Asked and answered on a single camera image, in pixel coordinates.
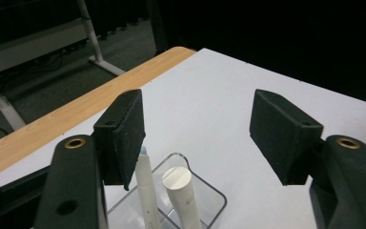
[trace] white table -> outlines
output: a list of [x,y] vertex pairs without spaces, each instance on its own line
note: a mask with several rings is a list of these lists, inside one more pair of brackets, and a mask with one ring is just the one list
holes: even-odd
[[[254,90],[281,94],[322,125],[322,138],[366,143],[366,102],[201,50],[142,88],[152,166],[173,152],[228,199],[219,228],[316,228],[306,185],[283,187],[250,138]],[[49,165],[57,142],[92,133],[98,113],[0,173],[0,185]],[[108,207],[126,192],[106,187]]]

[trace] white tube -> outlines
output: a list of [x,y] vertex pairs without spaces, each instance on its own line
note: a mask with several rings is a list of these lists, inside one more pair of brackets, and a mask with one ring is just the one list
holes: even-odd
[[162,184],[174,211],[179,216],[182,228],[201,229],[190,170],[185,167],[173,167],[163,175]]
[[147,155],[145,147],[142,147],[141,154],[136,162],[135,177],[141,200],[145,228],[160,229],[159,212],[153,186],[153,171],[151,169],[150,157]]

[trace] gray carpet floor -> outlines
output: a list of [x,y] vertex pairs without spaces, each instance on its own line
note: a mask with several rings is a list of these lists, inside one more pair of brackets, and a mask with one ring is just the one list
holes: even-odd
[[[127,72],[153,58],[156,47],[149,19],[128,25],[123,30],[99,37],[104,59]],[[90,43],[58,52],[29,69],[0,75],[0,93],[6,97],[26,123],[67,104],[116,77],[95,66]],[[0,113],[0,138],[11,133]]]

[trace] plastic tray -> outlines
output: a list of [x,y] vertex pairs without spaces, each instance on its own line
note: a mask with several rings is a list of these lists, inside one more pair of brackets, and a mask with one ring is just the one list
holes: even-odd
[[[168,194],[162,185],[162,176],[170,168],[184,166],[190,169],[189,161],[182,154],[173,153],[166,157],[155,169],[152,170],[153,182],[156,192],[157,205],[162,229],[181,228],[177,213],[174,211]],[[219,217],[227,205],[226,197],[212,185],[193,174],[193,189],[198,212],[203,228],[216,228]],[[141,203],[137,187],[133,187],[120,201],[108,212],[110,228],[145,228],[142,218]]]

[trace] table surface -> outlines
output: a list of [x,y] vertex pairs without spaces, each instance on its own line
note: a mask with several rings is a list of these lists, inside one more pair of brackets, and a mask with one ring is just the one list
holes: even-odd
[[[171,64],[161,68],[163,62]],[[143,66],[119,76],[128,78],[125,84],[110,83],[98,89],[109,94],[105,101],[95,99],[100,92],[93,91],[77,99],[82,99],[84,109],[70,103],[20,130],[23,134],[1,140],[2,151],[22,149],[25,153],[11,158],[10,163],[19,161],[9,168],[3,170],[9,162],[0,166],[0,185],[49,165],[58,141],[71,135],[90,135],[94,122],[119,94],[139,87],[147,134],[144,146],[152,166],[173,152],[186,156],[193,171],[227,197],[219,228],[316,228],[308,191],[311,179],[306,185],[282,186],[250,138],[254,91],[275,92],[292,101],[323,124],[323,139],[348,135],[366,143],[366,102],[207,49],[194,53],[175,48]],[[134,82],[139,77],[146,79]],[[87,111],[95,103],[101,105]],[[66,112],[86,114],[74,120]],[[38,134],[49,127],[61,130],[50,129],[51,137]],[[39,143],[30,146],[28,141]],[[126,194],[120,186],[107,186],[105,191],[109,208]]]

